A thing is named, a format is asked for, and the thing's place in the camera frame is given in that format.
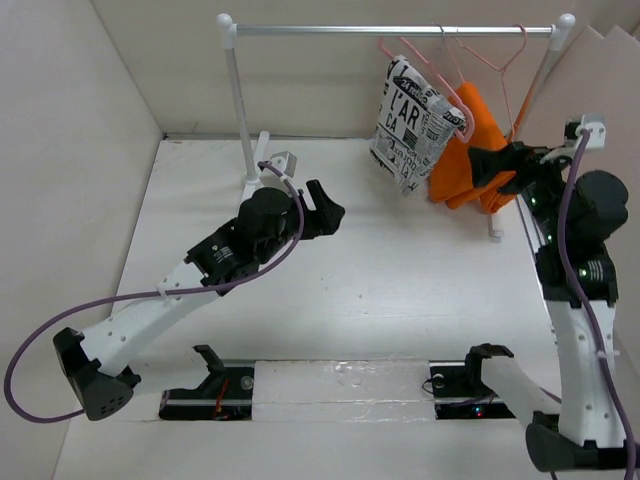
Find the red wire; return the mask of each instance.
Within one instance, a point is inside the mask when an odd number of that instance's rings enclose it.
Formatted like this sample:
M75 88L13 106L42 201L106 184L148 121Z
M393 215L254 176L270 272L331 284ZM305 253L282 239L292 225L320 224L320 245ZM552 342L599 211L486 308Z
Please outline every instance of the red wire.
M220 391L220 395L218 395L218 398L216 398L216 409L213 412L213 418L216 418L218 416L218 413L220 413L220 411L222 410L222 408L220 407L220 402L222 401L222 397L224 397L224 394L227 392L228 386L229 386L229 379L227 378L222 384L222 390Z

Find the folded orange fabric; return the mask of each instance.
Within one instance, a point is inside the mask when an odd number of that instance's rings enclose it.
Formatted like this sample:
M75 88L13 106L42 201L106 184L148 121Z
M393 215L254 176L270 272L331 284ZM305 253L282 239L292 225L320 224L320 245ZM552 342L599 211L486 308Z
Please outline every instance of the folded orange fabric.
M453 209L480 200L485 212L495 213L514 198L498 193L498 188L507 183L514 172L501 172L486 187L473 188L468 151L469 147L500 150L507 141L474 84L465 82L456 93L473 113L476 127L469 143L462 143L456 137L449 141L429 176L429 198L436 203L446 202Z

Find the white rack post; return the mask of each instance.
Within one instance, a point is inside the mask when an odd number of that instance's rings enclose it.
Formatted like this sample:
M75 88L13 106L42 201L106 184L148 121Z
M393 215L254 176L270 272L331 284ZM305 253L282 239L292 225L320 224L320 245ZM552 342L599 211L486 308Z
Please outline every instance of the white rack post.
M444 35L455 37L520 37L522 29L518 26L510 27L456 27L456 26L360 26L360 25L238 25L233 23L233 19L226 13L218 15L218 27L222 34L222 43L225 49L225 57L227 69L229 71L229 80L231 83L231 92L233 95L233 103L236 109L236 117L238 120L238 128L240 130L240 142L242 144L242 152L247 168L245 177L245 191L243 198L253 192L259 185L259 172L257 162L263 160L261 158L266 150L268 142L268 132L260 134L260 140L256 148L256 155L251 149L251 140L249 137L249 126L247 124L247 114L244 109L244 101L242 99L242 89L240 87L240 74L238 72L238 63L236 61L235 43L239 36L246 37L263 37L263 36L292 36L292 35L347 35L347 36L366 36L366 37L438 37ZM535 101L537 94L544 85L545 80L551 68L555 64L559 52L562 50L571 29L575 25L575 18L571 14L564 14L558 19L557 25L549 25L542 27L525 27L529 37L549 38L549 46L545 56L543 57L538 71L533 77L527 96L522 104L520 112L516 120L516 125L521 126L526 114ZM499 216L489 215L489 236L499 241L504 234L501 227Z

